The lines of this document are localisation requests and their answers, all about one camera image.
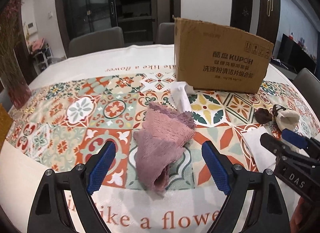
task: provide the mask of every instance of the white paper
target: white paper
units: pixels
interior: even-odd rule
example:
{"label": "white paper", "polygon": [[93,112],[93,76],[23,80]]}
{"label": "white paper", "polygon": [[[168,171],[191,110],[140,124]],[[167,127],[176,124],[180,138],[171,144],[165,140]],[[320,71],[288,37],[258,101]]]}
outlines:
{"label": "white paper", "polygon": [[195,95],[196,92],[192,86],[189,86],[185,81],[178,81],[171,86],[171,97],[176,109],[180,112],[190,112],[192,109],[188,99],[189,95]]}
{"label": "white paper", "polygon": [[260,137],[264,133],[267,133],[267,130],[265,127],[261,126],[242,134],[243,140],[249,148],[259,172],[263,172],[265,169],[270,168],[276,163],[276,156],[264,148],[260,143]]}

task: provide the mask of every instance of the yellow object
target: yellow object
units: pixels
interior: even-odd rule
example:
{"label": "yellow object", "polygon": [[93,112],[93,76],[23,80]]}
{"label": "yellow object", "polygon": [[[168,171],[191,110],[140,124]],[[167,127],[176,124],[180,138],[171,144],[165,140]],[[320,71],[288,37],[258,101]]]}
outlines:
{"label": "yellow object", "polygon": [[0,151],[12,122],[12,118],[0,103]]}

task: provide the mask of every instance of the pink glass vase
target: pink glass vase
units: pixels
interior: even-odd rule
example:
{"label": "pink glass vase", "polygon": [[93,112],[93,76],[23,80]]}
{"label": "pink glass vase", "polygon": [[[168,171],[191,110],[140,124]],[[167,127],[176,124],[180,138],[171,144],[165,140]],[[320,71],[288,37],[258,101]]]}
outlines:
{"label": "pink glass vase", "polygon": [[10,100],[15,108],[20,109],[31,97],[31,91],[23,77],[17,59],[14,57],[7,59],[7,61],[10,61],[8,63],[10,68],[0,72],[0,81],[3,87],[7,89]]}

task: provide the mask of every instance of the door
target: door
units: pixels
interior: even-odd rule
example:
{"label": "door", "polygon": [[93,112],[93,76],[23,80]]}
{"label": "door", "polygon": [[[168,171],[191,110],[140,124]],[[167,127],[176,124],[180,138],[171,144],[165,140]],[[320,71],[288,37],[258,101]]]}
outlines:
{"label": "door", "polygon": [[115,0],[68,0],[70,39],[117,26]]}
{"label": "door", "polygon": [[250,32],[253,0],[232,0],[230,26]]}
{"label": "door", "polygon": [[276,43],[280,20],[280,0],[260,0],[257,35]]}

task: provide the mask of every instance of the metal bolt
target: metal bolt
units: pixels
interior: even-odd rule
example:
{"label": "metal bolt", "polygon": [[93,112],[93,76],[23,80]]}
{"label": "metal bolt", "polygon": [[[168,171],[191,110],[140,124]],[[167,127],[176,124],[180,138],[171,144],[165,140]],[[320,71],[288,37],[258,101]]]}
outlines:
{"label": "metal bolt", "polygon": [[48,169],[48,170],[46,170],[46,171],[44,172],[44,174],[45,174],[46,176],[49,176],[49,175],[52,174],[52,170],[51,170],[51,169]]}
{"label": "metal bolt", "polygon": [[270,169],[266,169],[266,174],[268,174],[268,175],[272,175],[272,174],[273,174],[273,171],[272,171],[272,170],[270,170]]}
{"label": "metal bolt", "polygon": [[234,164],[233,167],[237,170],[237,171],[240,171],[242,170],[242,166],[240,164]]}
{"label": "metal bolt", "polygon": [[84,164],[77,164],[76,165],[76,170],[81,171],[84,168]]}

